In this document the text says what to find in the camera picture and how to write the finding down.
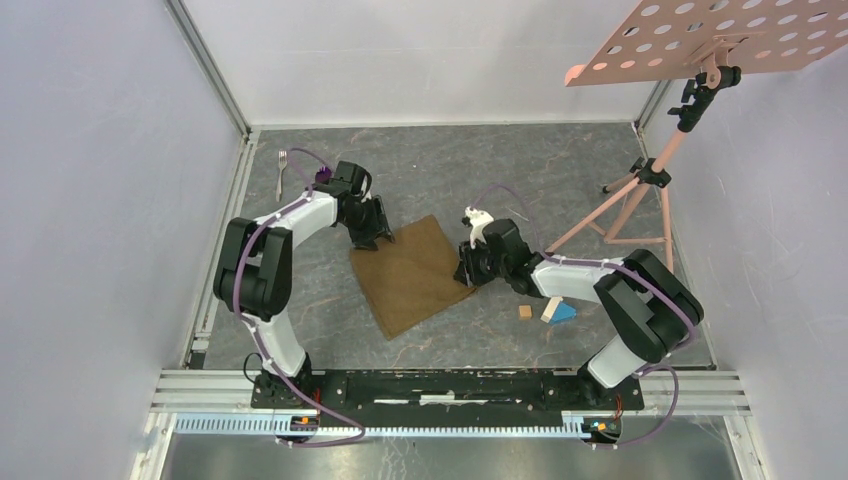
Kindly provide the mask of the purple metallic spoon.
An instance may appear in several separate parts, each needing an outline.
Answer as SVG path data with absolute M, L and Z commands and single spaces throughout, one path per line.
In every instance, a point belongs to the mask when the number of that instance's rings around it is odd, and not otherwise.
M 327 167 L 321 167 L 319 171 L 315 174 L 315 182 L 320 184 L 326 184 L 331 177 L 332 171 Z

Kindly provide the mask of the small tan wooden cube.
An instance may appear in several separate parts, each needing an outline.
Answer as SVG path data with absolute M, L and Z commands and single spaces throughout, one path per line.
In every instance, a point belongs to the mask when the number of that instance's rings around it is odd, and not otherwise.
M 520 305 L 518 311 L 521 320 L 530 320 L 533 318 L 533 308 L 531 305 Z

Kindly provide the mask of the blue wooden triangle block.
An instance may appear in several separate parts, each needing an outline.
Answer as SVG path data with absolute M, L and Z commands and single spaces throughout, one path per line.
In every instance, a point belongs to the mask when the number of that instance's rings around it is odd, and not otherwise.
M 569 321 L 577 316 L 577 310 L 571 305 L 560 302 L 550 316 L 549 324 L 555 325 Z

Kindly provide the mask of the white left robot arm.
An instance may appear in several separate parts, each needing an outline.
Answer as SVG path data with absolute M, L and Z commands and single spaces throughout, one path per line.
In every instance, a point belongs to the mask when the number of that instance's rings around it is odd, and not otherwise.
M 316 232 L 342 226 L 357 250 L 392 242 L 382 199 L 371 193 L 364 167 L 342 161 L 325 182 L 255 219 L 237 217 L 225 229 L 213 294 L 247 327 L 265 370 L 278 376 L 275 392 L 290 407 L 306 405 L 313 379 L 301 372 L 308 356 L 296 339 L 287 305 L 293 292 L 294 250 Z

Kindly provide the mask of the cream wooden block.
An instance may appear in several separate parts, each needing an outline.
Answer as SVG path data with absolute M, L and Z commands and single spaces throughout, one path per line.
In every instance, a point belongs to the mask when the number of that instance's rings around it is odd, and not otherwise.
M 545 323 L 550 323 L 555 314 L 559 305 L 562 303 L 562 298 L 560 296 L 550 297 L 548 302 L 540 315 L 540 320 Z

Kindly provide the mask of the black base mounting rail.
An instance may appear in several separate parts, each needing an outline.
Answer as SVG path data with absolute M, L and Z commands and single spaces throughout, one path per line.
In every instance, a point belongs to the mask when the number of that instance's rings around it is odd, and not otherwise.
M 563 412 L 641 411 L 638 380 L 611 389 L 589 377 L 555 369 L 339 370 L 302 374 L 301 399 L 278 377 L 261 371 L 251 405 L 291 410 L 299 424 L 321 427 L 542 427 Z

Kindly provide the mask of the silver fork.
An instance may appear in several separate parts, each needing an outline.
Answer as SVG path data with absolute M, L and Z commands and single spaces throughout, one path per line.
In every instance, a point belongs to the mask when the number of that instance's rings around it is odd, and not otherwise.
M 277 181 L 276 181 L 276 190 L 275 190 L 275 198 L 277 202 L 281 202 L 283 198 L 283 179 L 284 173 L 288 165 L 287 151 L 279 150 L 278 151 L 278 161 L 277 161 Z

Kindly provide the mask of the pink music stand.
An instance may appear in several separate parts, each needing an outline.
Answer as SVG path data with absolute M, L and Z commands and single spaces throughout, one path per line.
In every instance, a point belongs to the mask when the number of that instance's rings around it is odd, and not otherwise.
M 645 237 L 674 263 L 668 165 L 716 95 L 752 74 L 805 68 L 847 44 L 847 4 L 838 0 L 642 1 L 568 87 L 652 82 L 634 128 L 642 159 L 603 187 L 599 207 L 550 245 L 555 251 L 586 228 L 610 245 L 638 244 L 620 232 L 645 195 L 659 196 L 663 232 Z

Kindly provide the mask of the brown cloth napkin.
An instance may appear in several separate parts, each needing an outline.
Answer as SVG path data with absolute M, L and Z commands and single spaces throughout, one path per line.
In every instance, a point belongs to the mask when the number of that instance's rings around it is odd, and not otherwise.
M 393 340 L 475 292 L 456 280 L 456 248 L 427 215 L 403 226 L 378 249 L 354 249 L 350 261 L 383 336 Z

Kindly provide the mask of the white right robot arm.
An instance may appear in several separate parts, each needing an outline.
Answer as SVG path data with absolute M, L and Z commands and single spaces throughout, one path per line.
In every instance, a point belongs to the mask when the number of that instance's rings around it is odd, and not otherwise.
M 480 287 L 502 279 L 521 295 L 603 307 L 616 334 L 581 367 L 577 382 L 580 400 L 591 408 L 606 406 L 627 377 L 693 341 L 704 318 L 701 303 L 648 250 L 612 260 L 572 259 L 532 250 L 510 219 L 470 209 L 462 222 L 470 235 L 458 247 L 454 277 L 460 283 Z

